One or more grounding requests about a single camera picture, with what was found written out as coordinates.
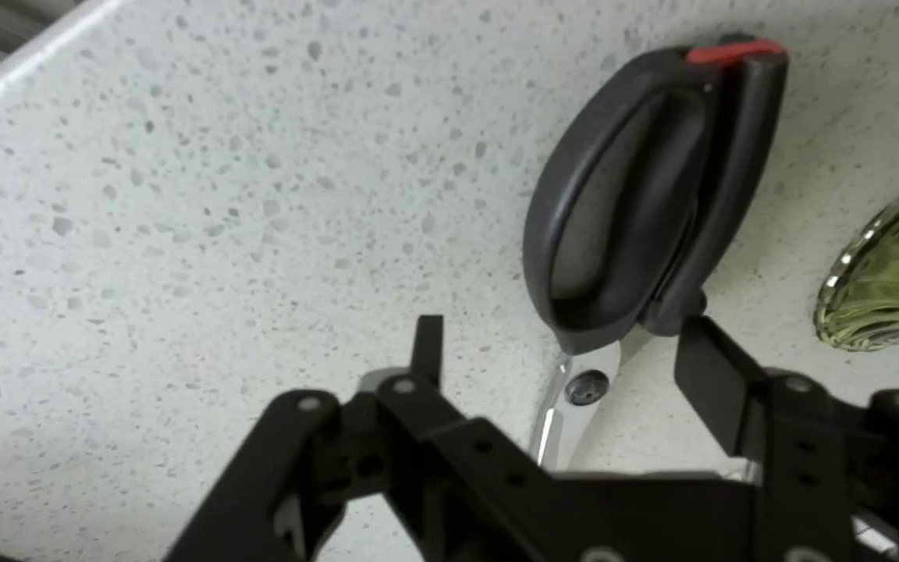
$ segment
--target speckled countertop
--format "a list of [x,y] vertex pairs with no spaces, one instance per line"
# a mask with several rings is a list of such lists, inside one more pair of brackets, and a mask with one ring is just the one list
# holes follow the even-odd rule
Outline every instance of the speckled countertop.
[[[899,348],[810,337],[821,274],[899,194],[899,4],[96,0],[0,69],[0,550],[158,558],[260,408],[351,396],[444,312],[446,394],[523,444],[549,334],[518,237],[536,173],[630,52],[774,35],[769,179],[708,283],[757,358],[840,396]],[[650,341],[586,468],[724,467]],[[326,558],[416,558],[379,504]]]

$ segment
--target black metal frame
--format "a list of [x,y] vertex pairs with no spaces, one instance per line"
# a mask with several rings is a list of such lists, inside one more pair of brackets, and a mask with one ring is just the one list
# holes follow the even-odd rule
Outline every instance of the black metal frame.
[[694,318],[673,379],[724,452],[762,479],[552,479],[441,396],[441,341],[441,318],[422,318],[411,366],[345,405],[282,394],[167,558],[316,558],[343,505],[368,495],[441,562],[885,558],[856,543],[852,516],[899,543],[899,390],[856,408]]

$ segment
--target white countertop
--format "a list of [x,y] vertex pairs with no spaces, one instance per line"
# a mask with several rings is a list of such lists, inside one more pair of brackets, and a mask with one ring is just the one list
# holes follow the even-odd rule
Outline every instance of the white countertop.
[[[0,69],[0,550],[158,558],[260,408],[351,396],[446,315],[446,394],[526,442],[549,356],[518,264],[536,173],[633,52],[745,28],[794,52],[762,194],[708,283],[757,358],[847,401],[899,348],[828,349],[810,300],[899,194],[899,4],[96,0]],[[724,468],[624,370],[583,468]],[[357,505],[321,558],[419,558]]]

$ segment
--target metal scissor blade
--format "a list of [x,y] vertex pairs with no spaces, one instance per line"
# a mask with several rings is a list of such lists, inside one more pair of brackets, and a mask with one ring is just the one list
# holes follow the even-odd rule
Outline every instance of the metal scissor blade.
[[618,376],[620,343],[559,356],[536,408],[531,456],[549,472],[567,472],[574,452]]

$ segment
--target green object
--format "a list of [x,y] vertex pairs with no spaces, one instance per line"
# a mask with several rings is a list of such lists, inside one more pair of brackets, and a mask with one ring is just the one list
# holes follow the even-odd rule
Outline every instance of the green object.
[[840,349],[877,349],[899,337],[899,201],[840,252],[818,294],[816,329]]

